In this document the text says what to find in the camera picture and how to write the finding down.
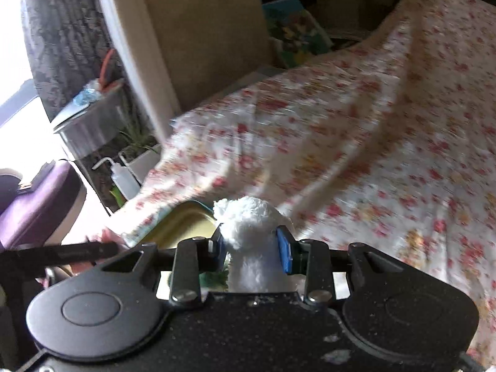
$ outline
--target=floral bedsheet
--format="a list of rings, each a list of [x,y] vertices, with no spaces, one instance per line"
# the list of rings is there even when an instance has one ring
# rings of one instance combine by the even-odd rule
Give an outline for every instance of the floral bedsheet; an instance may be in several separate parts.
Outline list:
[[[463,290],[496,364],[496,8],[402,0],[365,42],[184,114],[109,227],[134,245],[175,204],[251,195],[298,238],[363,241]]]

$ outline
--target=gray patterned curtain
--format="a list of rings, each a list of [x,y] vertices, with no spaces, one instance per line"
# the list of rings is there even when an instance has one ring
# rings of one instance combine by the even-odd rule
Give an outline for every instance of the gray patterned curtain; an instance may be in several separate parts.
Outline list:
[[[98,0],[23,0],[22,19],[34,83],[51,121],[88,81],[98,78],[112,41]],[[123,75],[117,63],[113,78]],[[76,161],[105,206],[113,210],[117,206],[110,194],[110,170],[92,171],[91,166],[104,156],[116,157],[125,145],[118,136]]]

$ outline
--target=yellow tray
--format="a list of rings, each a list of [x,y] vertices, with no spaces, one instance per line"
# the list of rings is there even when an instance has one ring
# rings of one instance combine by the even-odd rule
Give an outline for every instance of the yellow tray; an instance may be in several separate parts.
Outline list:
[[[174,207],[140,243],[155,242],[159,249],[170,249],[184,239],[211,237],[214,232],[212,211],[198,201],[185,201]]]

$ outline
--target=purple chair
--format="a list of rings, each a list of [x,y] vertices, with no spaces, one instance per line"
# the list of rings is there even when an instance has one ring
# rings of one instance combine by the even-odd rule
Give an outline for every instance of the purple chair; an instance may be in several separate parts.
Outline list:
[[[86,199],[79,174],[60,160],[34,192],[17,194],[19,181],[15,172],[0,170],[0,251],[61,243]]]

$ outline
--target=white planter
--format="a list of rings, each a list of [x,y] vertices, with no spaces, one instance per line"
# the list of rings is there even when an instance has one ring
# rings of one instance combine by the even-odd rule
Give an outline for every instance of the white planter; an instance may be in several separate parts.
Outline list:
[[[158,164],[158,161],[160,161],[160,152],[162,151],[162,146],[160,144],[157,144],[153,147],[153,149],[157,151],[158,154],[157,152],[148,150],[136,159],[133,159],[131,162],[127,162],[123,155],[119,154],[119,158],[121,158],[122,163],[129,168],[131,173],[134,175],[137,181],[140,182],[140,184],[143,184],[143,181],[148,175],[148,172],[150,172],[155,167],[155,165]]]

